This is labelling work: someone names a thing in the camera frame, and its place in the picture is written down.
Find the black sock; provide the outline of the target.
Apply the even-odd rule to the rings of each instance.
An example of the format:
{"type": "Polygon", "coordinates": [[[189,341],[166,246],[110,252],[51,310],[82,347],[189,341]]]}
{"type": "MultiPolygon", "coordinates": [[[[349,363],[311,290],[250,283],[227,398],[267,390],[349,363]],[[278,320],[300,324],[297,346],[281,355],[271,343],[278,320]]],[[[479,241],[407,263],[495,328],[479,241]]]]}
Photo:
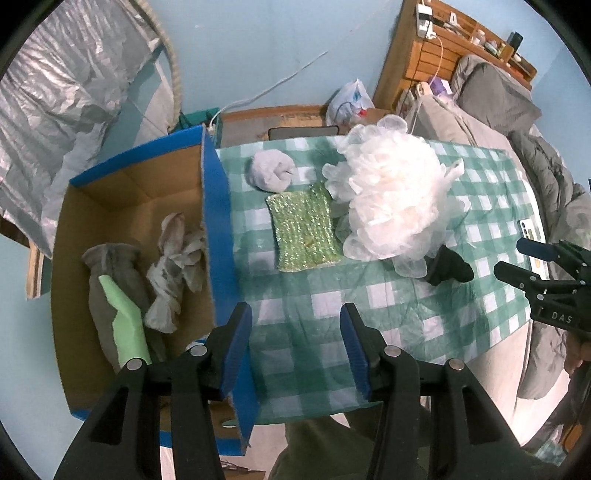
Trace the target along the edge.
{"type": "Polygon", "coordinates": [[[424,258],[427,274],[424,280],[432,286],[438,286],[448,280],[468,283],[474,279],[472,267],[455,251],[442,245],[434,257],[424,258]]]}

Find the light green cloth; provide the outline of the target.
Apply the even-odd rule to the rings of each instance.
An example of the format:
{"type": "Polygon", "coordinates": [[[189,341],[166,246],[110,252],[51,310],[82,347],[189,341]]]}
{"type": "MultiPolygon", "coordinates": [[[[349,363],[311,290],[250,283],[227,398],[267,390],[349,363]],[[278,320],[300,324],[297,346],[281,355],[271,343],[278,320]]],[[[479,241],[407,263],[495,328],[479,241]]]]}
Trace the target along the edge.
{"type": "Polygon", "coordinates": [[[108,275],[98,277],[107,303],[115,310],[111,323],[116,349],[117,365],[124,367],[132,359],[152,363],[145,339],[142,315],[139,307],[108,275]]]}

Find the white mesh bath pouf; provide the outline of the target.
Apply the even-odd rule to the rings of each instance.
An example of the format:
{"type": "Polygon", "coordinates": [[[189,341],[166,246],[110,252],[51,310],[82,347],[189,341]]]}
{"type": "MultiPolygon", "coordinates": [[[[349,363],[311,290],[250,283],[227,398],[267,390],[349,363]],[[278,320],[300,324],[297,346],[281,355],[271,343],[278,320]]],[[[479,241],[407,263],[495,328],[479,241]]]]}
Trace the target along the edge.
{"type": "Polygon", "coordinates": [[[462,203],[450,195],[465,173],[462,158],[446,165],[407,122],[389,114],[356,125],[337,141],[342,160],[322,167],[346,258],[387,260],[402,277],[425,278],[462,203]]]}

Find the grey fabric pouch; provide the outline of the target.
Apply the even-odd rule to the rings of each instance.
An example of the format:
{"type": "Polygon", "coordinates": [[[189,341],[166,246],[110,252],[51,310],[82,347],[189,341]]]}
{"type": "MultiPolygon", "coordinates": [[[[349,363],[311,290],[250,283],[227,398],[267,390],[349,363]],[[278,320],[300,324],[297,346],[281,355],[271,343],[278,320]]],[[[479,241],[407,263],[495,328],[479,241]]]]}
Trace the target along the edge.
{"type": "Polygon", "coordinates": [[[139,256],[138,248],[124,243],[97,245],[82,255],[89,270],[89,311],[114,371],[133,358],[147,364],[166,359],[160,333],[143,324],[150,301],[138,270],[139,256]]]}

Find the white printed cloth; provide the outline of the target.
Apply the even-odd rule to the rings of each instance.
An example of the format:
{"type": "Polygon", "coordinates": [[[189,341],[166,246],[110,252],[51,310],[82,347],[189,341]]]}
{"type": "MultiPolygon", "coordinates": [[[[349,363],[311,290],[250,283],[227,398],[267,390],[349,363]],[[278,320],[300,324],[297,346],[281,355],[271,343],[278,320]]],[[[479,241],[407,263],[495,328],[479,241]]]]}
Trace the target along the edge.
{"type": "Polygon", "coordinates": [[[160,257],[146,274],[154,300],[144,315],[146,327],[163,334],[177,330],[184,288],[200,292],[204,288],[205,273],[204,230],[187,229],[183,213],[171,213],[161,222],[157,242],[160,257]]]}

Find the grey sock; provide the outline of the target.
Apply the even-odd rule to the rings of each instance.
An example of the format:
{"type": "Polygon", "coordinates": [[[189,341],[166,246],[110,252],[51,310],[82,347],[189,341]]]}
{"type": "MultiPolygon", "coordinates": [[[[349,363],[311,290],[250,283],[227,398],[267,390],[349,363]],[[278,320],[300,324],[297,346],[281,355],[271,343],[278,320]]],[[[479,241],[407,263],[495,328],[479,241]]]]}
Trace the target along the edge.
{"type": "Polygon", "coordinates": [[[256,152],[246,167],[245,178],[250,186],[261,191],[281,193],[291,184],[296,163],[277,149],[256,152]]]}

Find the white smartphone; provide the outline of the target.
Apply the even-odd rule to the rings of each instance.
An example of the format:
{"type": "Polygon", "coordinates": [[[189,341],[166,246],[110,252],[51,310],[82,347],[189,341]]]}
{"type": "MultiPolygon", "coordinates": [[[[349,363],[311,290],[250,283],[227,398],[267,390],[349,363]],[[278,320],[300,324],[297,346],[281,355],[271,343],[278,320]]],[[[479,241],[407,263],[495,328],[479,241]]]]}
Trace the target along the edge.
{"type": "Polygon", "coordinates": [[[544,259],[533,256],[533,253],[541,252],[542,238],[538,227],[533,219],[526,218],[517,221],[517,228],[521,238],[517,242],[517,250],[528,259],[530,270],[540,276],[543,280],[548,280],[549,269],[544,259]]]}

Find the grey pillow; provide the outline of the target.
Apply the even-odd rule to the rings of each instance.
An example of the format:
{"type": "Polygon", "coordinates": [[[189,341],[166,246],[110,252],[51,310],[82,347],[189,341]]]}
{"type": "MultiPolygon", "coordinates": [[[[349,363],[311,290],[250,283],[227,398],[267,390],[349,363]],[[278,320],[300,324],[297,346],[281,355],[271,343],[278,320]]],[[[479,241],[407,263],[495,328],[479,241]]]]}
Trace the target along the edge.
{"type": "Polygon", "coordinates": [[[462,110],[504,135],[528,133],[542,116],[525,87],[477,55],[458,61],[450,84],[462,110]]]}

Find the green checkered tablecloth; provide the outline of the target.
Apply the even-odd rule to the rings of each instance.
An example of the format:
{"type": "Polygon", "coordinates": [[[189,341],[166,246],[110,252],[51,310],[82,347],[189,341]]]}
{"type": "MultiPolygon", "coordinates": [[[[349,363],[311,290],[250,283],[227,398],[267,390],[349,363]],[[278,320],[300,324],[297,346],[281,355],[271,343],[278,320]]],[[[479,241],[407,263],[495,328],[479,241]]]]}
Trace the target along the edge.
{"type": "Polygon", "coordinates": [[[447,245],[475,274],[466,284],[431,286],[403,278],[389,262],[338,264],[283,273],[266,194],[245,180],[246,164],[270,142],[221,149],[230,186],[235,267],[256,323],[250,337],[259,423],[276,424],[356,409],[363,397],[339,330],[339,311],[352,302],[385,340],[416,359],[442,364],[459,358],[511,418],[528,349],[525,296],[498,281],[494,266],[527,266],[516,249],[519,222],[534,215],[527,184],[504,151],[436,143],[440,160],[465,163],[452,187],[462,202],[447,245]]]}

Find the blue cardboard box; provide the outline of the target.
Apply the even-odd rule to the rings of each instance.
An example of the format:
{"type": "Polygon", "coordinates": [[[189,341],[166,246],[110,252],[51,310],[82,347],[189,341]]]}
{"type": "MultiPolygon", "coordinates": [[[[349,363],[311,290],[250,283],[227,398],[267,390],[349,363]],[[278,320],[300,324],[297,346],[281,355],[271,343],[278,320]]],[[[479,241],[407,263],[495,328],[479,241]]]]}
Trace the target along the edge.
{"type": "Polygon", "coordinates": [[[159,258],[161,223],[181,213],[205,233],[205,282],[184,291],[177,329],[164,342],[171,357],[228,322],[242,302],[233,261],[228,178],[204,127],[161,137],[118,154],[73,178],[66,190],[53,248],[51,318],[56,359],[72,416],[84,420],[115,373],[99,344],[88,306],[91,247],[139,249],[145,274],[159,258]]]}

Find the wooden headboard shelf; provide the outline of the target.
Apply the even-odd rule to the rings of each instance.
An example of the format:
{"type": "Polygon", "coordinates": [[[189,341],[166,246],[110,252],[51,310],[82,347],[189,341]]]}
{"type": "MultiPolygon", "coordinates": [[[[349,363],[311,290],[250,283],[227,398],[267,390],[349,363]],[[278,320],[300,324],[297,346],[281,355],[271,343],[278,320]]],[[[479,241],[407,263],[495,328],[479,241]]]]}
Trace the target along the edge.
{"type": "Polygon", "coordinates": [[[394,38],[373,96],[382,109],[397,106],[402,94],[433,76],[451,80],[458,61],[473,54],[507,72],[530,90],[537,69],[502,39],[480,22],[442,1],[423,1],[433,9],[436,38],[417,35],[416,5],[405,1],[394,27],[394,38]]]}

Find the white plastic shopping bag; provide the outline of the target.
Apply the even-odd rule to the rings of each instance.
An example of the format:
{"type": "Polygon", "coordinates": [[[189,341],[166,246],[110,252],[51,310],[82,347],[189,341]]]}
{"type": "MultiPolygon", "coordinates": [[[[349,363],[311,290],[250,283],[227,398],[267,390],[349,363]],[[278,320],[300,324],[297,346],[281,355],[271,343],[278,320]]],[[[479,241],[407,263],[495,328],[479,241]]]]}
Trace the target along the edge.
{"type": "Polygon", "coordinates": [[[329,102],[325,111],[326,126],[355,125],[375,105],[360,79],[346,83],[329,102]]]}

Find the white power strip charger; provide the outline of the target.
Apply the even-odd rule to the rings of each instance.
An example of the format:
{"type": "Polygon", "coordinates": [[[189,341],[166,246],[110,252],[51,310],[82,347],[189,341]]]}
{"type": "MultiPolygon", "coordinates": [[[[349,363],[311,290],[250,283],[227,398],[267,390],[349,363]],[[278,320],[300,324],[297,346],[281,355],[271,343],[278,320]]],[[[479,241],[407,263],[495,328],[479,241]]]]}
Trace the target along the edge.
{"type": "Polygon", "coordinates": [[[433,40],[436,38],[433,22],[433,9],[423,1],[416,5],[417,35],[422,39],[433,40]]]}

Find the teal crate with power strip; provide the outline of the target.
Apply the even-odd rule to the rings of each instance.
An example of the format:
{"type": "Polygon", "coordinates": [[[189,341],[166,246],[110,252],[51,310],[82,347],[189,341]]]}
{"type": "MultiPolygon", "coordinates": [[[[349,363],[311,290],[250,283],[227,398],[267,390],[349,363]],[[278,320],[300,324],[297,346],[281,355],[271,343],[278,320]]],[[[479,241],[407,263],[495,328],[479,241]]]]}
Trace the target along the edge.
{"type": "Polygon", "coordinates": [[[192,113],[180,111],[177,127],[186,129],[203,124],[211,137],[221,131],[222,120],[219,108],[198,110],[192,113]]]}

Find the silver foil curtain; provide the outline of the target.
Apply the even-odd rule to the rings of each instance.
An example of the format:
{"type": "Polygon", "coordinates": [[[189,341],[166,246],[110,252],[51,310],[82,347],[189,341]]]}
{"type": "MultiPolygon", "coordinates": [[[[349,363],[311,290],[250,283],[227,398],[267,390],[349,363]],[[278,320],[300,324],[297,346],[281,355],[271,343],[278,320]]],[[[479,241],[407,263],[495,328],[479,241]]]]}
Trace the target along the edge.
{"type": "Polygon", "coordinates": [[[129,1],[64,1],[1,79],[1,214],[51,256],[69,181],[95,165],[159,39],[129,1]]]}

